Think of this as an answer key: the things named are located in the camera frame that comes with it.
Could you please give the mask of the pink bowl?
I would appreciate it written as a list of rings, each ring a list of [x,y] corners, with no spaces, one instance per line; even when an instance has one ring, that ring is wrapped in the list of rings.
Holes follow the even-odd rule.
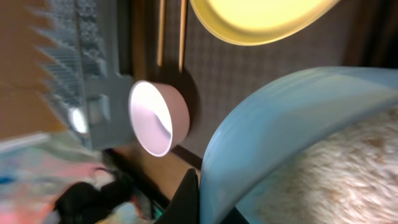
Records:
[[[141,80],[129,94],[129,119],[141,146],[155,157],[180,144],[190,128],[188,106],[173,86]]]

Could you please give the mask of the rice food scraps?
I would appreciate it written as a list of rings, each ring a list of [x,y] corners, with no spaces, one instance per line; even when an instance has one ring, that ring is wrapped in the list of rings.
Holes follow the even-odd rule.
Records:
[[[266,223],[397,223],[397,108],[294,157],[257,201]]]

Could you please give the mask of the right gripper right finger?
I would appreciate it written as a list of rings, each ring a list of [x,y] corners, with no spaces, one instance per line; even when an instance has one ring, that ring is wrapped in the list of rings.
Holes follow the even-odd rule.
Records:
[[[220,224],[249,224],[245,217],[234,207],[227,216],[220,222]]]

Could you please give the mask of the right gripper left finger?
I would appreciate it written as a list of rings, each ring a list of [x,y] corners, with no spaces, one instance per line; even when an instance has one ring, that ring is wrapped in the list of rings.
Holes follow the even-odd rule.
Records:
[[[174,197],[154,224],[198,224],[199,186],[195,169],[185,173]]]

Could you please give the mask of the light blue bowl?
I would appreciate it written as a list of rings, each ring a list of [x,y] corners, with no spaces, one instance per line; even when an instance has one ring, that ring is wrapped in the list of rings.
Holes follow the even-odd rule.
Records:
[[[209,141],[201,166],[200,221],[221,222],[285,161],[396,104],[397,70],[388,68],[309,68],[258,89]]]

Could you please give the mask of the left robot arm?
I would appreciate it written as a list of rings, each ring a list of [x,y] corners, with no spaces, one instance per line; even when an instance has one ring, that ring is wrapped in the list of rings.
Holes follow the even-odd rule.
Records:
[[[54,203],[60,224],[97,223],[109,217],[114,209],[130,200],[133,184],[116,179],[100,189],[87,182],[71,185]]]

